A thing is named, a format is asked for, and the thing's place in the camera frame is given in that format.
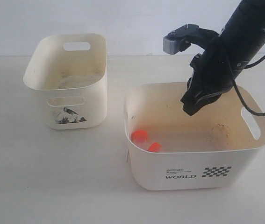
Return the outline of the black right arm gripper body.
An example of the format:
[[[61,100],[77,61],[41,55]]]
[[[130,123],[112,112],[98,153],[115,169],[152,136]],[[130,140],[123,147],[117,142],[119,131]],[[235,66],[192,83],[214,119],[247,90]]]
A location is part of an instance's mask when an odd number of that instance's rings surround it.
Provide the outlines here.
[[[185,95],[189,98],[211,98],[231,90],[228,63],[222,41],[211,40],[203,54],[191,62],[193,75]]]

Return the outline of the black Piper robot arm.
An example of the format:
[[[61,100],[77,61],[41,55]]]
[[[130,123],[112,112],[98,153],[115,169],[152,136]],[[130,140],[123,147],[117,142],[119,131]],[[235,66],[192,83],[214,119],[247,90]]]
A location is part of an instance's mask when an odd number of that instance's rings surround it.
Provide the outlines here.
[[[184,51],[191,44],[204,49],[190,62],[193,74],[181,98],[184,112],[192,116],[234,89],[247,111],[265,116],[265,112],[254,111],[246,104],[236,84],[244,69],[265,60],[264,55],[250,62],[265,44],[265,0],[240,1],[220,33],[187,24],[176,30],[175,35],[176,51]]]

